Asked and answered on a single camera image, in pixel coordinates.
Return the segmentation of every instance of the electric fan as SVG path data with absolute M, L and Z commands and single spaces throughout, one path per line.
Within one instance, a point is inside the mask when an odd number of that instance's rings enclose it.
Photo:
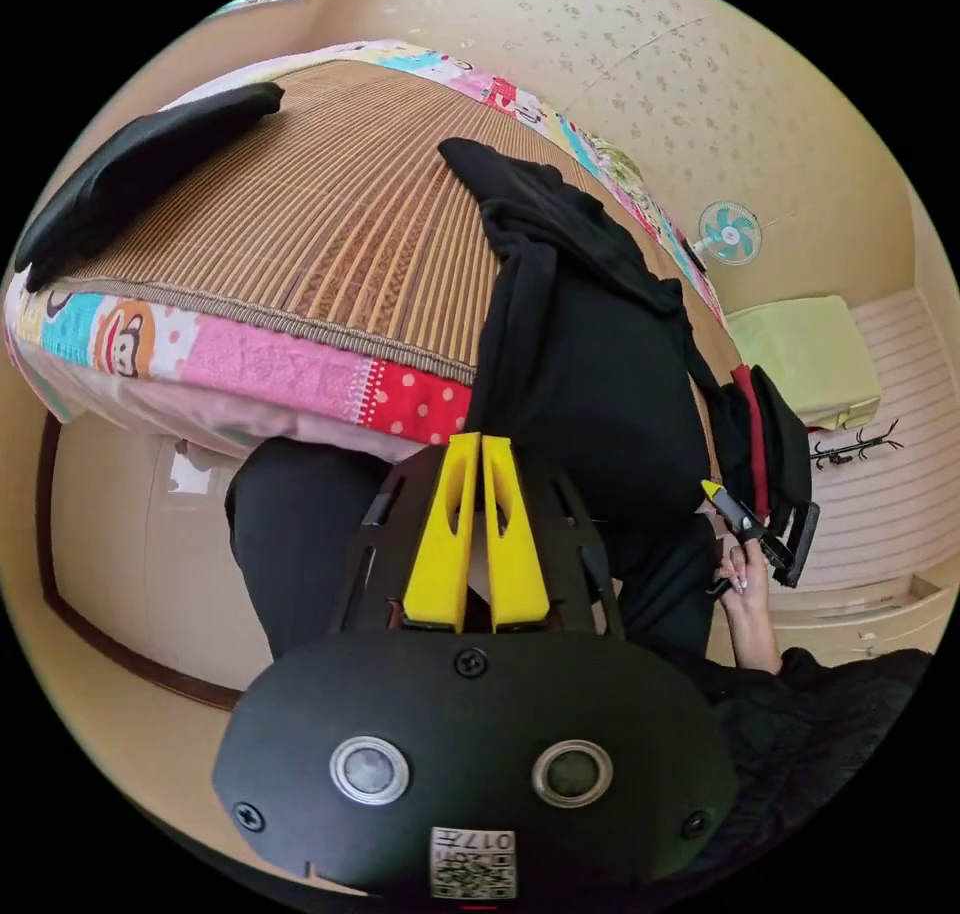
M 752 211 L 734 201 L 717 201 L 700 215 L 700 240 L 693 252 L 739 266 L 757 256 L 762 240 L 760 222 Z

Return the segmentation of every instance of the qr code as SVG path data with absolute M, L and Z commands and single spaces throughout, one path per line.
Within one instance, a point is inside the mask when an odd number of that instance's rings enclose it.
M 512 831 L 435 827 L 430 844 L 432 894 L 447 900 L 508 900 L 517 896 Z

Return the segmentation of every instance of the speckled wallpaper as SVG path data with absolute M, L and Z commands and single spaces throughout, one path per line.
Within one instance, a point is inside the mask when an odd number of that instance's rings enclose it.
M 691 235 L 712 201 L 764 228 L 744 267 L 710 261 L 727 310 L 908 287 L 902 171 L 846 98 L 719 0 L 329 0 L 325 35 L 397 37 L 514 80 L 621 147 Z

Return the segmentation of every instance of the person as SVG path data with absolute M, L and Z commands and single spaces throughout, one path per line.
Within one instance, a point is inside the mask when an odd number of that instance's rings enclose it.
M 350 540 L 390 465 L 330 445 L 271 439 L 235 474 L 225 509 L 230 546 L 273 657 L 327 633 Z M 723 557 L 703 515 L 661 534 L 598 524 L 622 582 L 628 641 L 675 664 L 706 697 L 740 780 L 738 800 L 680 874 L 653 885 L 659 907 L 683 900 L 769 850 L 819 810 L 870 757 L 910 700 L 929 655 L 919 650 L 825 667 L 781 652 L 768 570 L 748 541 Z M 736 667 L 706 657 L 721 595 Z M 468 597 L 468 630 L 489 630 Z

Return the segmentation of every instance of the hand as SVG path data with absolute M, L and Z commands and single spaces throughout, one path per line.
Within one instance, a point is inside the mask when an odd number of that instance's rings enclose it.
M 757 540 L 737 546 L 723 559 L 714 572 L 714 580 L 726 578 L 731 587 L 720 597 L 720 603 L 729 616 L 731 613 L 766 614 L 770 607 L 770 581 L 767 576 L 767 559 Z
M 777 674 L 782 661 L 770 616 L 767 560 L 759 541 L 747 541 L 724 558 L 714 575 L 733 585 L 721 595 L 737 667 Z

